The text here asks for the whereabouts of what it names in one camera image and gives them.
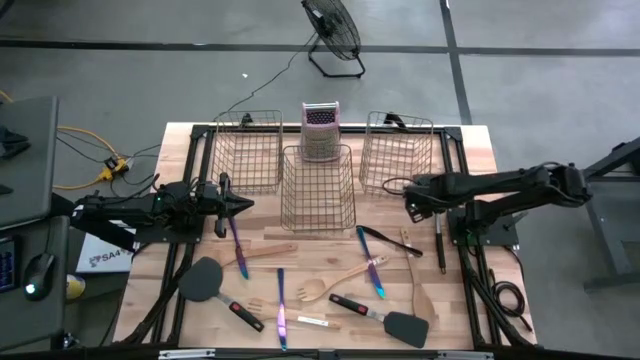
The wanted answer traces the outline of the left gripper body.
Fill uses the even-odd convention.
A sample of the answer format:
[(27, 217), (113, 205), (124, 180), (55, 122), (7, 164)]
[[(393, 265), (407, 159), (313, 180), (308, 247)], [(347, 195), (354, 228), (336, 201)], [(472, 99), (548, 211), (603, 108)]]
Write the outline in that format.
[(231, 179), (226, 172), (219, 176), (217, 185), (205, 183), (198, 195), (198, 214), (201, 216), (213, 216), (217, 219), (214, 224), (214, 233), (218, 238), (225, 238), (227, 234), (225, 222), (232, 214), (230, 201)]

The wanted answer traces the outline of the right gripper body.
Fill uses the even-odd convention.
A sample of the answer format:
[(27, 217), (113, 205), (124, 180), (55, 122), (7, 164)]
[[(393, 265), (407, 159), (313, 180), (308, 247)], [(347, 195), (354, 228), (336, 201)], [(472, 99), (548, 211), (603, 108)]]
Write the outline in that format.
[(417, 175), (403, 188), (405, 210), (413, 223), (444, 212), (444, 202), (431, 193), (435, 175)]

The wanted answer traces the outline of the iridescent knife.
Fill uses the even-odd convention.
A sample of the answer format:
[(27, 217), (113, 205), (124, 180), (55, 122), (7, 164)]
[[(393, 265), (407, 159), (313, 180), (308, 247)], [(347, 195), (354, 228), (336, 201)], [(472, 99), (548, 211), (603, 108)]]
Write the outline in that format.
[(238, 264), (238, 267), (240, 269), (240, 272), (243, 276), (244, 279), (248, 280), (249, 279), (249, 272), (248, 272), (248, 268), (246, 265), (246, 260), (243, 254), (243, 250), (240, 244), (240, 238), (239, 238), (239, 234), (238, 234), (238, 228), (237, 228), (237, 224), (235, 221), (234, 217), (229, 217), (228, 218), (228, 222), (229, 222), (229, 226), (231, 228), (232, 234), (233, 234), (233, 239), (234, 239), (234, 243), (235, 243), (235, 256), (236, 256), (236, 262)]
[(286, 308), (285, 308), (285, 296), (284, 296), (284, 269), (277, 269), (278, 278), (278, 295), (279, 305), (277, 313), (277, 330), (280, 341), (280, 347), (282, 351), (286, 351), (287, 345), (287, 325), (286, 325)]
[(374, 287), (376, 289), (376, 293), (378, 294), (378, 296), (382, 299), (386, 298), (386, 294), (385, 294), (385, 290), (382, 286), (382, 283), (380, 281), (379, 275), (377, 273), (376, 270), (376, 262), (373, 259), (373, 257), (370, 254), (367, 242), (366, 242), (366, 236), (365, 236), (365, 232), (361, 227), (357, 227), (356, 228), (356, 233), (358, 236), (358, 239), (361, 243), (361, 246), (363, 248), (364, 254), (367, 258), (367, 264), (368, 264), (368, 273), (369, 276), (371, 278), (372, 283), (374, 284)]

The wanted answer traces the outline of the gold wire basket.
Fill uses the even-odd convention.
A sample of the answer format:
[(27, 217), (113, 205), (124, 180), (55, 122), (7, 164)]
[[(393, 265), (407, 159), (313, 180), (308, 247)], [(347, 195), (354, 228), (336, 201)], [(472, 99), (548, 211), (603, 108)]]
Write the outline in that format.
[(281, 226), (293, 232), (338, 231), (356, 225), (352, 151), (290, 145), (282, 153)]
[[(253, 122), (241, 126), (245, 113)], [(214, 119), (210, 177), (217, 182), (226, 172), (240, 194), (271, 194), (282, 179), (283, 116), (280, 110), (221, 113)]]
[(359, 181), (368, 195), (401, 195), (416, 175), (432, 169), (434, 124), (428, 118), (399, 115), (406, 133), (383, 129), (389, 112), (371, 111), (367, 117)]

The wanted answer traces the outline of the black tongs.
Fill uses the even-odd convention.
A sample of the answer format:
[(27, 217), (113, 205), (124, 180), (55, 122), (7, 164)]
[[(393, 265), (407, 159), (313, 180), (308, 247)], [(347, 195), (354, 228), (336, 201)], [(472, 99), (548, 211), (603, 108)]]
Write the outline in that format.
[(386, 235), (382, 234), (381, 232), (379, 232), (379, 231), (377, 231), (377, 230), (375, 230), (373, 228), (370, 228), (370, 227), (367, 227), (367, 226), (363, 226), (363, 225), (357, 225), (356, 226), (356, 230), (357, 231), (361, 231), (363, 234), (371, 235), (374, 238), (376, 238), (378, 240), (381, 240), (383, 242), (390, 243), (390, 244), (392, 244), (392, 245), (404, 250), (405, 252), (407, 252), (407, 253), (415, 256), (415, 257), (422, 257), (423, 256), (423, 252), (422, 251), (420, 251), (420, 250), (418, 250), (416, 248), (413, 248), (411, 246), (405, 245), (403, 243), (397, 242), (395, 240), (392, 240), (389, 237), (387, 237)]

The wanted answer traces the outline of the black spatula red-black handle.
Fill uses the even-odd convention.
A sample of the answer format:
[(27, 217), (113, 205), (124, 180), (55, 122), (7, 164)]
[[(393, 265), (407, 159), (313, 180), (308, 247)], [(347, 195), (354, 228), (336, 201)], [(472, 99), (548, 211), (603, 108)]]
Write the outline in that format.
[(264, 324), (238, 301), (221, 292), (223, 269), (210, 257), (202, 257), (187, 270), (178, 281), (179, 293), (192, 302), (204, 302), (217, 298), (238, 318), (253, 330), (262, 332)]

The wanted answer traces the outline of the long wooden spatula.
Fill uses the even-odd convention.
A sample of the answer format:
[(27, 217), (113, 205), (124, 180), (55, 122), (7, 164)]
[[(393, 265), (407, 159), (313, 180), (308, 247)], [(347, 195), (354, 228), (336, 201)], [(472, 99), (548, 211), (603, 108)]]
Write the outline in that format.
[(414, 315), (428, 321), (431, 325), (437, 320), (437, 314), (432, 300), (426, 294), (419, 275), (417, 257), (412, 253), (407, 254), (407, 262), (412, 278), (413, 296), (412, 306)]

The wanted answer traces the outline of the black rubber handle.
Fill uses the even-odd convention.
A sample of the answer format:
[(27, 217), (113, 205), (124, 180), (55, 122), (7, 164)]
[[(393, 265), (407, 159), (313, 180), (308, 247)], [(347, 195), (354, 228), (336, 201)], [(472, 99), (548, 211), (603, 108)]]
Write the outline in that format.
[(361, 316), (373, 318), (381, 322), (384, 331), (388, 335), (405, 344), (415, 348), (423, 348), (426, 344), (430, 328), (427, 320), (397, 311), (380, 313), (368, 306), (337, 294), (330, 294), (329, 301)]

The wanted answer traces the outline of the pink steel box grater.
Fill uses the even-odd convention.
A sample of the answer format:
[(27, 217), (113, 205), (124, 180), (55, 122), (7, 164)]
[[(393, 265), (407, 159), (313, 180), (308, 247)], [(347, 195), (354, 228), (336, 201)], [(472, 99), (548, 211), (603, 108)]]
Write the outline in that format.
[(302, 103), (301, 153), (309, 162), (329, 162), (339, 157), (340, 106), (338, 101)]

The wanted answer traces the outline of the wooden spoon head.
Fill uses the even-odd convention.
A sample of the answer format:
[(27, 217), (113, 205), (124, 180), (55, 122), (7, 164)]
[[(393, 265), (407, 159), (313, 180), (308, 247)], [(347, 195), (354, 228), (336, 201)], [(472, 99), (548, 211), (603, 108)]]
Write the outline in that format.
[(339, 274), (317, 277), (305, 281), (297, 290), (296, 296), (303, 302), (311, 302), (319, 299), (334, 285), (349, 278), (352, 278), (360, 273), (368, 270), (372, 265), (376, 268), (378, 265), (384, 264), (389, 261), (389, 257), (386, 255), (375, 257), (372, 261), (362, 263), (349, 270), (343, 271)]

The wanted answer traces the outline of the white printed box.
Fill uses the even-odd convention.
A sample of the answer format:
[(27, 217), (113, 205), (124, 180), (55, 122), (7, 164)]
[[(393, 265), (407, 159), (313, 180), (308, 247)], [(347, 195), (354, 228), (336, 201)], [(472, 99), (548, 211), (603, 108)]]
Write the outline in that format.
[(128, 273), (134, 252), (122, 249), (86, 233), (76, 273)]

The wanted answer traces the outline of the dark metal stand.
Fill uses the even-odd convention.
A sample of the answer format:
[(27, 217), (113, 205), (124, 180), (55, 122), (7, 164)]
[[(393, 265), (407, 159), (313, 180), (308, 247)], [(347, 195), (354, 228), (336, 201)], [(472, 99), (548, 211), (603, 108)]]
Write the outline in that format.
[(584, 174), (593, 189), (586, 209), (608, 268), (586, 281), (584, 290), (640, 285), (640, 267), (625, 250), (627, 244), (640, 245), (640, 137), (616, 145)]

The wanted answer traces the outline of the black floor fan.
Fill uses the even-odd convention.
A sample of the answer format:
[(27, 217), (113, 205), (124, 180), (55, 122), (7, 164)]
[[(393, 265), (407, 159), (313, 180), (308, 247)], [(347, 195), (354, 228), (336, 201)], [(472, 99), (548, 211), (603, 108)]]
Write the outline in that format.
[[(325, 78), (360, 79), (366, 68), (360, 58), (361, 39), (356, 24), (341, 0), (301, 0), (301, 5), (317, 38), (308, 50), (308, 60)], [(342, 61), (356, 61), (360, 71), (353, 74), (330, 74), (314, 59), (313, 53), (322, 41)]]

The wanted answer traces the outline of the black computer mouse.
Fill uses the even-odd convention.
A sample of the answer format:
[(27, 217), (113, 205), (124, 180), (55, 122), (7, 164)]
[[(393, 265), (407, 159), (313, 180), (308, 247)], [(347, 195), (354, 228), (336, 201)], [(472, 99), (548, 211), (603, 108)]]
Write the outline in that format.
[(43, 252), (27, 264), (23, 276), (23, 292), (28, 301), (40, 301), (51, 291), (56, 256)]

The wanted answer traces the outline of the black desk object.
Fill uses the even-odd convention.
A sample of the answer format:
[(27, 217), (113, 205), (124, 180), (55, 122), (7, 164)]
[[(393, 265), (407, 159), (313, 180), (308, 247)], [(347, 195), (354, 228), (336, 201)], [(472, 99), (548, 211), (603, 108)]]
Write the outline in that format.
[(9, 160), (31, 146), (29, 138), (0, 125), (0, 160)]

